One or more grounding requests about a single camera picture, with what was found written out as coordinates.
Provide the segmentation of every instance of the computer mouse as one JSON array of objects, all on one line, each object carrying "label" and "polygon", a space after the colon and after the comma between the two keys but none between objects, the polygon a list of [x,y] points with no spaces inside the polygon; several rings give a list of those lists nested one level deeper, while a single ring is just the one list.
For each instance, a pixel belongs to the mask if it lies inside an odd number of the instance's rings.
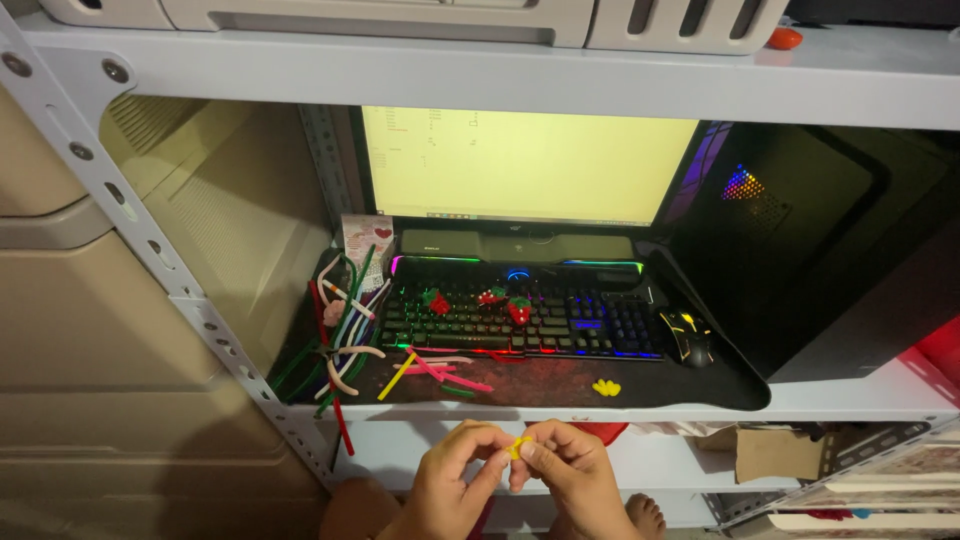
[{"label": "computer mouse", "polygon": [[658,313],[677,340],[681,364],[687,367],[707,367],[713,363],[710,329],[703,319],[678,307],[663,307]]}]

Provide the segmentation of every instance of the foot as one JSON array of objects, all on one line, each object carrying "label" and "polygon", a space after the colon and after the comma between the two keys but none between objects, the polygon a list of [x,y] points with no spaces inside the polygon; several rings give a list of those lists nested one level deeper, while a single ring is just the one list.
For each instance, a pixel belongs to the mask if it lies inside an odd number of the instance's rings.
[{"label": "foot", "polygon": [[663,521],[663,513],[656,501],[637,493],[631,496],[625,507],[630,521],[634,522],[634,527],[643,540],[663,540],[666,522]]}]

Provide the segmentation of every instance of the keyboard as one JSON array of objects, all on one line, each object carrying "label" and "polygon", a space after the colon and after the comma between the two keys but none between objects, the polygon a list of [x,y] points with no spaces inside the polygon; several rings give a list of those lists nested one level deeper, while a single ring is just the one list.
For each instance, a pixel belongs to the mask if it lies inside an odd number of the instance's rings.
[{"label": "keyboard", "polygon": [[[398,261],[380,321],[380,346],[409,346],[510,356],[579,356],[663,360],[661,324],[648,297],[635,294],[634,264],[558,264],[522,268],[460,260]],[[502,287],[506,298],[480,304],[477,295]],[[439,314],[423,294],[437,289],[449,311]],[[508,310],[524,298],[522,324]]]}]

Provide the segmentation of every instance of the monitor screen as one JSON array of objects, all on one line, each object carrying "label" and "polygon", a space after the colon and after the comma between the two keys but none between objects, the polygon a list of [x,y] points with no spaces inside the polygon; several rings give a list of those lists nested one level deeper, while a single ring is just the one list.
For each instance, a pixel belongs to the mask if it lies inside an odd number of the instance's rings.
[{"label": "monitor screen", "polygon": [[377,213],[650,226],[697,120],[364,107]]}]

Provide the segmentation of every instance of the orange object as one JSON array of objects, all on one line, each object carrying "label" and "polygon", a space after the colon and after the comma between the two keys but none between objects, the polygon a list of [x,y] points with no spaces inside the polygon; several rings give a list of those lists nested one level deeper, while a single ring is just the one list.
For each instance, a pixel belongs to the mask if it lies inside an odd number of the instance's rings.
[{"label": "orange object", "polygon": [[789,28],[776,28],[767,39],[767,46],[781,51],[789,51],[804,41],[804,35]]}]

